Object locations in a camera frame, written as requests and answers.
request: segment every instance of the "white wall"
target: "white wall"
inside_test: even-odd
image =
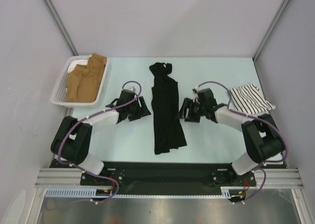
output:
[[[282,0],[52,0],[79,54],[252,57]]]
[[[42,0],[0,0],[0,220],[15,194],[30,200],[64,116],[49,97],[70,51]]]
[[[293,0],[257,62],[276,122],[315,207],[315,1]]]

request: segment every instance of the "black garment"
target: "black garment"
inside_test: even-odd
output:
[[[187,145],[178,114],[177,82],[168,74],[172,72],[172,64],[155,63],[150,66],[154,75],[152,88],[152,109],[154,121],[155,154],[169,153],[170,149],[178,149]]]

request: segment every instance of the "white laundry basket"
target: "white laundry basket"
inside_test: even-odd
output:
[[[89,59],[89,57],[90,56],[74,56],[74,57],[70,57],[67,60],[67,62],[64,65],[64,68],[62,69],[60,76],[58,77],[56,81],[53,94],[51,95],[51,98],[50,98],[53,104],[57,104],[57,105],[65,106],[65,107],[89,107],[89,108],[98,107],[100,95],[103,89],[104,79],[105,79],[107,68],[108,68],[108,59],[105,66],[103,78],[99,86],[96,100],[94,102],[65,102],[65,98],[67,95],[66,88],[67,88],[67,79],[68,79],[67,77],[68,67],[70,66],[71,62],[74,60]]]

